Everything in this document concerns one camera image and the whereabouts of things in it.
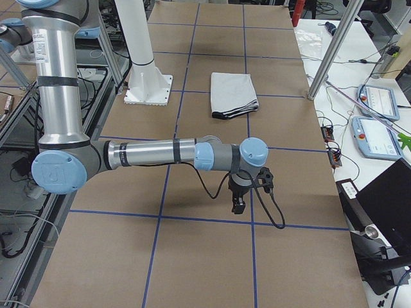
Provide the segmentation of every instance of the chair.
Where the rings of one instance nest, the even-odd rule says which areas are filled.
[[[342,0],[342,2],[345,6],[347,6],[349,0]],[[391,10],[391,4],[392,0],[365,0],[364,4],[360,8],[360,12],[370,11],[372,13],[384,14]],[[361,23],[363,24],[370,38],[373,38],[374,33],[370,29],[372,21],[363,19],[361,20]]]

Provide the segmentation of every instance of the cable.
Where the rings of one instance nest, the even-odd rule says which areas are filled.
[[[341,113],[337,112],[334,109],[333,101],[331,100],[331,96],[329,95],[328,88],[330,88],[330,86],[326,87],[326,94],[327,94],[327,99],[329,101],[329,104],[331,105],[331,111],[334,112],[335,114],[338,114],[340,117],[344,118],[347,121],[345,125],[341,125],[341,126],[347,126],[349,123],[349,120],[348,118],[344,117]]]
[[[10,96],[14,96],[13,94],[10,94],[10,93],[7,93],[7,92],[3,92],[3,91],[0,91],[0,93],[6,94],[6,95],[10,95]]]
[[[217,189],[216,194],[213,196],[213,195],[210,193],[209,189],[206,187],[206,185],[205,185],[205,183],[204,183],[204,181],[203,181],[203,178],[201,177],[200,172],[198,172],[198,170],[196,169],[196,167],[195,167],[193,164],[190,164],[189,162],[180,162],[179,164],[189,165],[190,167],[192,167],[192,168],[195,170],[195,172],[197,173],[197,176],[198,176],[198,178],[200,179],[200,182],[201,182],[201,184],[202,184],[205,192],[206,192],[206,193],[208,194],[208,196],[209,196],[211,199],[213,199],[213,200],[214,200],[214,199],[217,199],[218,195],[220,194],[220,191],[221,191],[221,188],[222,188],[222,186],[223,186],[223,183],[224,183],[225,179],[230,175],[230,172],[228,172],[228,173],[226,173],[226,174],[224,175],[224,177],[222,178],[222,180],[221,180],[221,182],[220,182],[220,185],[218,186],[218,189]],[[171,165],[178,165],[178,164],[176,164],[175,162],[166,162],[166,163],[163,163],[163,164],[154,164],[154,165],[137,165],[137,167],[160,167],[160,166],[171,166]]]
[[[52,225],[52,226],[54,227],[54,229],[56,230],[57,237],[60,237],[60,232],[58,231],[57,226],[56,226],[54,223],[52,223],[51,221],[46,220],[46,219],[44,219],[44,218],[42,218],[42,217],[40,217],[40,216],[37,216],[37,215],[34,215],[34,214],[30,214],[30,213],[27,213],[27,214],[14,214],[14,215],[2,215],[2,216],[3,216],[3,217],[7,217],[7,218],[11,218],[11,217],[26,217],[26,216],[34,217],[34,218],[36,218],[36,219],[39,219],[39,220],[41,220],[41,221],[44,221],[45,223],[49,223],[50,225]]]
[[[227,172],[227,173],[224,175],[224,177],[222,178],[222,180],[221,180],[221,182],[220,182],[220,185],[218,186],[218,189],[217,189],[216,194],[213,196],[213,195],[210,193],[210,191],[208,190],[208,188],[206,187],[206,185],[205,185],[205,183],[204,183],[204,181],[203,181],[203,179],[202,179],[202,177],[201,177],[201,174],[198,172],[198,170],[196,169],[196,167],[195,167],[193,164],[190,164],[189,162],[180,162],[180,164],[189,165],[190,167],[192,167],[192,168],[195,170],[195,172],[197,173],[198,178],[199,178],[200,181],[201,181],[201,184],[202,184],[204,190],[206,191],[206,193],[208,194],[208,196],[209,196],[211,199],[213,199],[213,200],[218,197],[218,195],[220,194],[220,191],[221,191],[221,188],[222,188],[222,185],[223,185],[225,179],[230,175],[230,172]],[[170,165],[177,165],[177,164],[174,163],[174,162],[167,162],[167,163],[163,163],[163,164],[137,165],[137,167],[159,167],[159,166],[170,166]],[[270,219],[271,223],[272,223],[276,228],[278,228],[278,229],[283,229],[283,228],[285,228],[284,215],[283,215],[283,212],[281,211],[280,207],[278,206],[278,204],[277,204],[277,202],[276,202],[276,200],[275,200],[275,198],[274,198],[274,192],[273,192],[273,190],[272,190],[272,189],[270,190],[270,197],[271,197],[271,200],[273,201],[275,207],[277,208],[278,212],[280,213],[281,221],[282,221],[281,225],[278,225],[277,223],[275,223],[273,217],[271,216],[270,212],[268,211],[268,209],[267,209],[267,207],[266,207],[266,205],[265,205],[265,203],[264,203],[261,195],[259,194],[258,187],[257,187],[256,183],[254,182],[252,175],[251,175],[247,170],[242,170],[242,169],[241,169],[241,170],[239,170],[239,172],[244,172],[245,174],[247,174],[247,175],[249,176],[249,180],[251,181],[252,186],[253,186],[253,189],[255,190],[255,192],[256,192],[256,194],[257,194],[258,200],[260,201],[260,204],[261,204],[261,206],[263,207],[264,211],[266,212],[266,214],[267,214],[268,218]]]
[[[24,303],[22,303],[22,302],[19,302],[18,300],[0,300],[0,303],[5,303],[5,304],[7,304],[7,303],[12,303],[12,304],[17,304],[17,305],[21,305],[21,306],[23,306],[23,307],[30,308],[29,305],[26,305],[26,304],[24,304]]]
[[[267,207],[266,207],[266,205],[265,205],[265,203],[264,203],[261,195],[259,194],[258,187],[257,187],[256,183],[254,182],[254,180],[253,180],[253,178],[252,178],[252,175],[251,175],[247,170],[240,169],[239,171],[240,171],[240,172],[244,172],[246,175],[249,176],[249,180],[251,181],[252,186],[253,186],[253,189],[254,189],[254,191],[255,191],[256,194],[257,194],[258,200],[259,200],[261,206],[263,207],[263,209],[264,209],[264,211],[265,211],[265,214],[267,214],[269,220],[271,221],[271,223],[272,223],[277,229],[284,229],[284,228],[285,228],[285,218],[284,218],[283,212],[281,211],[280,207],[278,206],[278,204],[277,204],[277,202],[276,202],[276,200],[275,200],[275,198],[274,198],[274,192],[273,192],[273,190],[270,189],[270,197],[271,197],[271,200],[272,200],[272,202],[274,203],[274,205],[275,205],[278,213],[279,213],[280,216],[281,216],[281,225],[278,225],[278,224],[274,221],[273,217],[271,216],[271,213],[268,211],[268,209],[267,209]]]
[[[348,156],[346,156],[342,153],[341,153],[341,156],[343,156],[346,159],[350,160],[357,167],[357,170],[358,170],[357,176],[353,179],[353,182],[355,182],[358,179],[358,177],[360,176],[360,166],[355,161],[353,161],[351,158],[349,158]]]
[[[390,308],[394,308],[394,303],[396,302],[396,298],[397,298],[397,293],[398,293],[398,289],[400,287],[400,285],[403,283],[403,280],[405,279],[405,277],[411,273],[411,269],[407,270],[404,275],[401,276],[400,280],[398,281],[398,284],[396,286],[396,291],[394,292],[394,296],[392,297],[392,302],[391,302],[391,307]]]
[[[36,110],[35,110],[35,117],[34,117],[34,148],[35,148],[36,155],[40,153],[39,143],[37,141],[38,136],[37,136],[37,129],[36,129],[39,123],[39,108],[40,108],[40,95],[36,101]]]
[[[85,79],[83,78],[83,74],[82,72],[78,69],[77,70],[78,73],[80,74],[81,77],[78,77],[78,79],[81,79],[84,83],[84,87],[85,87],[85,93],[86,93],[86,99],[85,101],[88,103],[89,102],[89,89],[87,88],[87,84],[85,83]]]
[[[15,170],[15,168],[11,168],[11,170],[10,170],[10,180],[12,181],[12,182],[14,182],[14,183],[19,183],[19,182],[22,182],[22,181],[27,181],[27,180],[29,180],[29,177],[27,176],[27,178],[22,178],[21,180],[13,180],[13,178],[12,178],[12,173],[13,173],[13,170]]]
[[[189,162],[181,162],[181,164],[183,164],[183,165],[189,165],[190,167],[192,167],[192,168],[195,170],[198,178],[199,178],[200,181],[201,181],[201,184],[203,185],[203,188],[204,188],[205,192],[206,192],[206,193],[208,194],[208,196],[209,196],[211,199],[213,199],[213,200],[218,197],[218,195],[220,194],[220,191],[221,191],[221,188],[222,188],[222,186],[223,186],[223,183],[224,183],[225,179],[230,175],[230,172],[227,172],[227,173],[223,176],[223,179],[221,180],[220,185],[218,186],[217,192],[216,192],[216,194],[213,196],[213,195],[209,192],[209,190],[207,189],[207,187],[206,187],[206,185],[205,185],[205,183],[204,183],[204,181],[203,181],[203,179],[202,179],[202,177],[201,177],[201,174],[200,174],[200,172],[198,172],[198,170],[196,169],[196,167],[195,167],[193,164],[190,164]]]

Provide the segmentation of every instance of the blue tape line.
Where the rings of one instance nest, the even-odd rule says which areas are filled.
[[[192,56],[233,56],[233,57],[243,57],[241,55],[224,55],[224,54],[214,54],[214,53],[178,53],[172,51],[153,51],[153,53],[164,53],[169,55],[192,55]],[[301,60],[301,58],[287,57],[287,56],[247,56],[247,58],[257,58],[257,59],[278,59],[278,60]]]
[[[294,30],[291,28],[271,28],[271,27],[246,27],[247,29],[267,29],[267,30]]]
[[[168,22],[147,22],[148,24],[163,24],[167,26],[198,26],[198,27],[217,27],[217,28],[246,28],[246,29],[266,29],[266,30],[293,30],[292,28],[276,28],[276,27],[251,27],[251,26],[217,26],[212,24],[179,24],[179,23],[168,23]]]
[[[2,75],[2,77],[0,78],[0,81],[4,78],[4,76],[6,76],[7,75],[7,73],[4,73],[3,75]],[[6,85],[0,85],[0,87],[1,88],[10,88],[11,86],[6,86]]]
[[[244,37],[244,71],[247,74],[247,37],[245,34],[245,7],[243,4],[243,37]],[[250,114],[247,114],[247,137],[250,138]],[[254,201],[252,189],[250,190],[250,216],[251,216],[251,248],[252,248],[252,283],[254,293],[254,308],[258,308],[257,290],[257,261],[256,261],[256,232],[254,228]]]
[[[5,11],[1,12],[0,16],[2,16],[2,14],[4,14],[4,13],[10,13],[9,9],[11,9],[13,5],[15,5],[15,2],[13,2],[13,4],[10,5]]]
[[[188,53],[177,53],[174,51],[153,51],[153,53],[166,53],[171,55],[188,55]]]
[[[177,24],[177,23],[167,23],[167,22],[147,22],[147,24],[165,24],[167,26],[194,26],[194,24]]]
[[[153,214],[138,214],[138,213],[126,213],[126,212],[111,212],[106,210],[76,210],[71,209],[72,213],[84,213],[84,214],[99,214],[99,215],[113,215],[113,216],[133,216],[142,218],[158,218],[158,215]]]
[[[210,222],[210,223],[229,223],[229,224],[234,224],[234,225],[252,225],[252,224],[254,224],[254,225],[257,225],[257,226],[272,227],[271,223],[229,220],[229,219],[196,218],[196,217],[165,216],[165,215],[160,216],[160,215],[154,215],[154,214],[111,212],[111,211],[106,211],[106,210],[82,210],[82,209],[76,210],[76,209],[71,209],[70,212],[84,213],[84,214],[97,214],[97,215],[133,216],[133,217],[157,218],[157,219],[161,218],[161,219],[170,219],[170,220],[203,221],[203,222]],[[349,231],[348,228],[341,228],[341,227],[325,227],[325,226],[309,226],[309,225],[286,225],[286,227],[288,227],[288,228],[299,228],[299,229]]]
[[[131,137],[120,137],[120,136],[99,136],[99,138],[124,139],[124,140],[135,140],[135,141],[157,141],[158,140],[158,139],[131,138]]]
[[[269,146],[269,150],[285,150],[285,151],[300,151],[300,152],[315,152],[315,153],[327,153],[326,150],[311,150],[311,149],[296,149],[296,148],[280,148],[277,146]]]
[[[257,289],[257,258],[256,258],[256,229],[254,227],[254,195],[250,191],[251,208],[251,243],[252,243],[252,278],[254,283],[254,308],[258,308],[258,289]]]
[[[245,9],[243,4],[244,71],[247,74],[247,38],[245,36]]]
[[[279,59],[279,60],[302,60],[301,58],[292,58],[287,56],[247,56],[248,58],[257,59]]]
[[[254,224],[256,226],[272,227],[271,223],[254,222]],[[340,227],[307,226],[307,225],[286,225],[286,227],[287,228],[298,228],[298,229],[312,229],[312,230],[349,231],[348,228],[340,228]]]
[[[167,185],[168,185],[168,177],[170,175],[170,166],[167,166],[167,173],[166,173],[166,179],[164,182],[164,189],[162,191],[162,197],[161,197],[161,205],[160,205],[160,211],[159,211],[159,216],[157,220],[157,226],[155,227],[155,234],[154,234],[154,241],[153,241],[153,248],[152,248],[152,254],[150,257],[150,264],[148,266],[148,272],[147,272],[147,279],[146,279],[146,287],[144,289],[144,296],[143,296],[143,302],[141,303],[141,308],[146,307],[146,302],[147,302],[147,294],[148,294],[148,288],[150,286],[150,278],[152,274],[152,269],[153,269],[153,263],[154,263],[154,255],[155,255],[155,249],[157,247],[157,240],[159,238],[159,230],[160,230],[160,223],[161,223],[161,214],[162,214],[162,209],[164,208],[164,200],[166,197],[166,191],[167,191]]]
[[[186,82],[187,82],[187,75],[188,75],[188,66],[190,64],[190,58],[191,58],[191,52],[193,51],[193,43],[194,43],[194,36],[195,36],[195,29],[197,27],[197,20],[198,20],[198,13],[200,11],[200,3],[197,6],[197,12],[195,15],[195,21],[194,21],[194,28],[193,28],[193,36],[191,37],[191,42],[190,42],[190,50],[188,53],[188,59],[187,59],[187,66],[186,66],[186,72],[184,74],[184,81],[182,84],[182,92],[181,92],[181,97],[180,97],[180,105],[179,105],[179,111],[177,112],[177,119],[175,121],[175,128],[174,128],[174,136],[173,138],[176,138],[177,136],[177,131],[179,130],[179,119],[180,119],[180,114],[181,114],[181,108],[182,108],[182,101],[184,99],[184,93],[186,89]]]
[[[228,220],[228,219],[196,218],[196,217],[182,217],[182,216],[161,216],[161,218],[172,219],[172,220],[203,221],[206,223],[230,223],[234,225],[251,225],[250,221]]]

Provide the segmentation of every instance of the label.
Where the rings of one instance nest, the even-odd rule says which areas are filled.
[[[341,184],[342,188],[345,190],[345,193],[348,195],[348,198],[355,199],[357,195],[357,190],[351,182],[346,182]]]
[[[33,34],[34,54],[37,63],[49,63],[47,51],[47,34]]]

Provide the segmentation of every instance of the wire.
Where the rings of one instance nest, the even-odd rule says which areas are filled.
[[[81,77],[78,77],[78,79],[82,80],[84,83],[84,87],[85,87],[85,93],[86,93],[86,99],[85,101],[88,103],[89,102],[89,89],[87,88],[87,84],[85,83],[85,79],[83,78],[83,74],[82,72],[78,69],[78,73],[80,74]]]
[[[206,187],[206,185],[205,185],[205,183],[204,183],[204,181],[203,181],[203,179],[202,179],[202,177],[201,177],[201,175],[200,175],[200,172],[198,172],[198,170],[196,169],[196,167],[195,167],[193,164],[190,164],[189,162],[181,162],[181,164],[183,164],[183,165],[189,165],[190,167],[192,167],[192,168],[195,170],[198,178],[199,178],[200,181],[201,181],[201,184],[203,185],[203,188],[204,188],[205,192],[206,192],[206,193],[208,194],[208,196],[209,196],[211,199],[213,199],[213,200],[218,197],[218,195],[220,194],[220,191],[221,191],[221,188],[222,188],[222,186],[223,186],[223,183],[224,183],[225,179],[230,175],[230,172],[227,172],[227,173],[224,175],[223,179],[222,179],[221,182],[220,182],[220,185],[218,186],[218,189],[217,189],[216,194],[213,196],[213,195],[209,192],[209,190],[207,189],[207,187]]]
[[[220,194],[220,191],[221,191],[221,188],[222,188],[222,186],[223,186],[223,183],[224,183],[225,179],[230,175],[230,172],[228,172],[228,173],[226,173],[226,174],[224,175],[224,177],[222,178],[222,180],[221,180],[221,182],[220,182],[220,185],[218,186],[217,192],[215,193],[215,195],[212,195],[212,194],[210,193],[210,190],[206,187],[206,185],[205,185],[205,183],[204,183],[204,181],[203,181],[203,178],[201,177],[200,172],[198,172],[198,170],[196,169],[196,167],[195,167],[193,164],[190,164],[189,162],[180,162],[179,164],[189,165],[190,167],[192,167],[192,168],[195,170],[195,172],[197,173],[197,176],[198,176],[198,178],[200,179],[200,182],[201,182],[201,184],[202,184],[205,192],[206,192],[206,193],[208,194],[208,196],[209,196],[211,199],[213,199],[213,200],[214,200],[214,199],[217,199],[218,195]],[[137,167],[160,167],[160,166],[171,166],[171,165],[178,165],[178,164],[175,163],[175,162],[166,162],[166,163],[163,163],[163,164],[137,165]]]
[[[278,224],[274,221],[273,217],[271,216],[271,213],[268,211],[268,209],[267,209],[267,207],[266,207],[266,205],[265,205],[265,203],[264,203],[261,195],[259,194],[258,187],[257,187],[256,183],[254,182],[254,180],[253,180],[253,178],[252,178],[252,175],[251,175],[247,170],[244,170],[244,169],[240,169],[239,172],[244,172],[246,175],[248,175],[249,180],[251,181],[252,187],[253,187],[254,191],[256,192],[256,194],[257,194],[258,200],[259,200],[261,206],[263,207],[265,213],[267,214],[269,220],[271,221],[271,223],[272,223],[277,229],[284,229],[284,228],[285,228],[285,218],[284,218],[283,212],[281,211],[280,207],[278,206],[278,204],[277,204],[277,202],[276,202],[276,200],[275,200],[275,198],[274,198],[274,192],[273,192],[273,190],[270,189],[270,197],[271,197],[271,200],[272,200],[272,202],[274,203],[274,205],[275,205],[278,213],[279,213],[280,216],[281,216],[281,225],[278,225]]]
[[[19,302],[18,300],[0,300],[0,303],[5,303],[5,304],[7,304],[7,303],[12,303],[12,304],[17,304],[17,305],[21,305],[21,306],[23,306],[23,307],[30,308],[29,305],[26,305],[26,304],[24,304],[24,303],[22,303],[22,302]]]
[[[391,302],[391,307],[390,308],[394,308],[394,303],[396,302],[396,298],[397,298],[397,293],[398,293],[398,289],[400,287],[400,285],[403,283],[403,280],[405,279],[405,277],[411,273],[411,269],[409,269],[408,271],[406,271],[404,273],[404,275],[401,276],[400,280],[398,281],[398,284],[396,286],[396,291],[394,292],[394,296],[392,297],[392,302]]]
[[[6,94],[6,95],[10,95],[10,96],[14,96],[13,94],[10,94],[10,93],[7,93],[7,92],[3,92],[3,91],[0,91],[0,93]]]
[[[349,120],[348,118],[344,117],[341,113],[337,112],[334,109],[333,101],[331,100],[331,96],[329,95],[328,88],[330,88],[330,86],[326,87],[326,94],[327,94],[327,99],[329,101],[329,104],[331,105],[331,111],[334,112],[335,114],[338,114],[340,117],[344,118],[347,121],[345,125],[341,125],[341,126],[347,126],[349,123]]]
[[[37,141],[37,129],[36,127],[38,127],[38,123],[39,123],[39,108],[40,108],[40,95],[37,98],[36,101],[36,110],[35,110],[35,117],[34,117],[34,148],[36,151],[36,155],[38,155],[40,153],[40,149],[39,149],[39,143]]]
[[[15,170],[15,168],[11,168],[11,170],[10,170],[10,180],[12,181],[12,182],[14,182],[14,183],[18,183],[18,182],[22,182],[22,181],[27,181],[27,180],[29,180],[29,177],[27,176],[27,178],[22,178],[21,180],[13,180],[13,178],[12,178],[12,173],[13,173],[13,170]]]
[[[40,216],[37,216],[37,215],[34,215],[34,214],[29,214],[29,213],[27,213],[27,214],[14,214],[14,215],[3,215],[3,217],[8,217],[8,218],[10,218],[10,217],[26,217],[26,216],[34,217],[34,218],[36,218],[36,219],[39,219],[39,220],[41,220],[41,221],[44,221],[45,223],[49,223],[49,224],[52,225],[52,226],[54,227],[54,229],[56,230],[57,237],[60,237],[60,231],[58,231],[57,226],[56,226],[54,223],[52,223],[51,221],[46,220],[46,219],[44,219],[44,218],[42,218],[42,217],[40,217]]]
[[[330,2],[317,1],[317,14],[327,15],[327,16],[336,16],[339,14],[339,11]]]
[[[350,161],[357,167],[358,172],[357,172],[356,177],[353,179],[353,182],[355,182],[355,181],[358,179],[358,177],[360,176],[360,166],[359,166],[354,160],[352,160],[351,158],[349,158],[348,156],[346,156],[346,155],[344,155],[344,154],[342,154],[342,153],[341,153],[341,156],[343,156],[343,157],[345,157],[346,159],[350,160]]]

